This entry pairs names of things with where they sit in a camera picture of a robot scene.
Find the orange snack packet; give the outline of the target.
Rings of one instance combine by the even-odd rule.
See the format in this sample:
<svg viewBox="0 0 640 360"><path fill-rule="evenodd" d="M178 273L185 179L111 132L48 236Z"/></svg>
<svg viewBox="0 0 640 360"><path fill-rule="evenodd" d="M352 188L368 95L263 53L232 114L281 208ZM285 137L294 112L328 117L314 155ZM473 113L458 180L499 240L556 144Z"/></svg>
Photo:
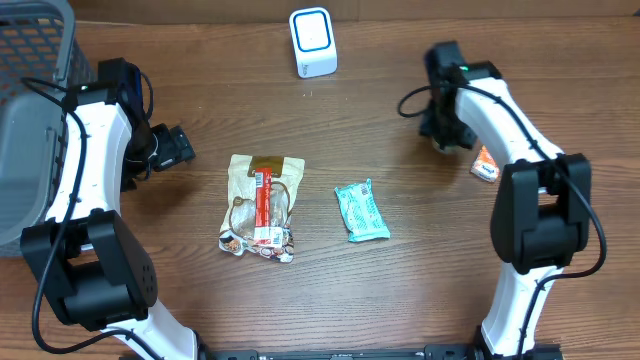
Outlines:
<svg viewBox="0 0 640 360"><path fill-rule="evenodd" d="M484 181L493 183L499 177L500 168L488 149L482 146L471 166L470 172Z"/></svg>

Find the brown snack bag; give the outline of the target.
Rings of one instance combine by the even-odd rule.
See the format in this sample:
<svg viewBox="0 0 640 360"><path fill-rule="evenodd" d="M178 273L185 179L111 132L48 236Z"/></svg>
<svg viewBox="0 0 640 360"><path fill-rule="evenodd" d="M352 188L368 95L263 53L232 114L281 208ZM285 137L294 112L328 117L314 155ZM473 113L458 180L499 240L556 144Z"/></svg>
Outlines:
<svg viewBox="0 0 640 360"><path fill-rule="evenodd" d="M260 247L254 242L257 168L272 169L271 225L283 231L281 248ZM228 209L220 227L220 249L236 256L250 252L280 263L292 262L291 217L304 169L305 161L300 158L234 154L228 167Z"/></svg>

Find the teal snack packet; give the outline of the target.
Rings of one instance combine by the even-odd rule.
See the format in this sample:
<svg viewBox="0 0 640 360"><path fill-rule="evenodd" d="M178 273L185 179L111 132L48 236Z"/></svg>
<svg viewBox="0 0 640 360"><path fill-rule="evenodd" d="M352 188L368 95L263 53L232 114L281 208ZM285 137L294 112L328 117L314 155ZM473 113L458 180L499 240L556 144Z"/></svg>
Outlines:
<svg viewBox="0 0 640 360"><path fill-rule="evenodd" d="M370 178L362 183L336 187L334 192L349 232L349 242L360 243L391 238L391 232L375 202Z"/></svg>

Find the red white snack bar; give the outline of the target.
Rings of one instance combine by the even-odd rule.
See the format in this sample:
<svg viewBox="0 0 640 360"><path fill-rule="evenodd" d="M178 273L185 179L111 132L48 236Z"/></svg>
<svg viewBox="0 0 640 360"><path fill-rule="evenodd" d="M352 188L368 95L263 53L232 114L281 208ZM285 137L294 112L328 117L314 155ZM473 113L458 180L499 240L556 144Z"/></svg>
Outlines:
<svg viewBox="0 0 640 360"><path fill-rule="evenodd" d="M271 168L257 168L255 171L255 227L254 242L260 247L281 248L283 231L271 225Z"/></svg>

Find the green lid jar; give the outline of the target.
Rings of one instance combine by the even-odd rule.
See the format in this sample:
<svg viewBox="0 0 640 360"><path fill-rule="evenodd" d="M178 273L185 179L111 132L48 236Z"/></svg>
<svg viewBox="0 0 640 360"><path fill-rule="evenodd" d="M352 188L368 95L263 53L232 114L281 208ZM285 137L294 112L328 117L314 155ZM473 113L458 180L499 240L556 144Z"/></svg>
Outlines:
<svg viewBox="0 0 640 360"><path fill-rule="evenodd" d="M441 145L435 139L432 140L432 145L437 152L444 155L454 155L459 152L458 146Z"/></svg>

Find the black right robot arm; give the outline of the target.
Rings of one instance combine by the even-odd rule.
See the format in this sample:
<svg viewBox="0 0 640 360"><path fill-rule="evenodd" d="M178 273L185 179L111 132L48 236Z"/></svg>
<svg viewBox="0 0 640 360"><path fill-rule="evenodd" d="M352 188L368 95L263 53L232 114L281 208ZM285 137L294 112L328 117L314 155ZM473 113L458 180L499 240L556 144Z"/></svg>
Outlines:
<svg viewBox="0 0 640 360"><path fill-rule="evenodd" d="M534 340L555 281L589 236L591 166L547 140L489 61L469 64L454 41L424 56L431 99L420 127L442 152L481 142L501 173L490 237L501 272L471 359L558 359Z"/></svg>

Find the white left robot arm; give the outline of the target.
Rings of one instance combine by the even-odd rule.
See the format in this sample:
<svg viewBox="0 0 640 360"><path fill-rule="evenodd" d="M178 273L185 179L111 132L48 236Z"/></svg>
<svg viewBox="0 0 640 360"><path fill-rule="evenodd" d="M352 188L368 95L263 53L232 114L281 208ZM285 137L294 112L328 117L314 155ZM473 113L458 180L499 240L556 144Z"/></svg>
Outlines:
<svg viewBox="0 0 640 360"><path fill-rule="evenodd" d="M32 335L48 353L114 337L140 359L211 356L159 300L153 262L121 217L123 192L196 156L181 127L151 125L150 84L115 58L97 81L43 95L62 112L66 151L45 220L23 230L20 248L38 281Z"/></svg>

